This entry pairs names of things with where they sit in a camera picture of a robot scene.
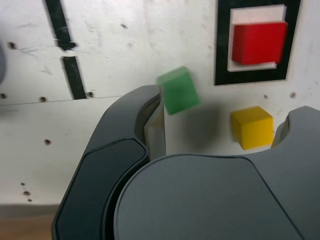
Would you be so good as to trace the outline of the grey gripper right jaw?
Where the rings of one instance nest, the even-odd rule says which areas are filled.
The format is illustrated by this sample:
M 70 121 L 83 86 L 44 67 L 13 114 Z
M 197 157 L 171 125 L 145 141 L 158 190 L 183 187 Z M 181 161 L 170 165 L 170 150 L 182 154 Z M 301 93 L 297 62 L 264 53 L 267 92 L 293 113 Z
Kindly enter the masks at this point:
M 256 153 L 151 161 L 119 195 L 115 239 L 319 239 L 320 112 L 292 110 L 278 131 L 280 142 Z

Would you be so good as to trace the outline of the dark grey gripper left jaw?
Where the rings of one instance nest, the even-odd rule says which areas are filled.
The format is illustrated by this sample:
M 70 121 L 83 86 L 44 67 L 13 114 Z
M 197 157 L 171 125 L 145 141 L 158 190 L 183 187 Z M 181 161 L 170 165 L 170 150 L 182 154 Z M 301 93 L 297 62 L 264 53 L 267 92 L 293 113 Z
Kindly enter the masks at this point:
M 115 101 L 96 125 L 52 223 L 54 240 L 112 240 L 127 181 L 150 162 L 144 128 L 162 108 L 161 89 L 141 86 Z

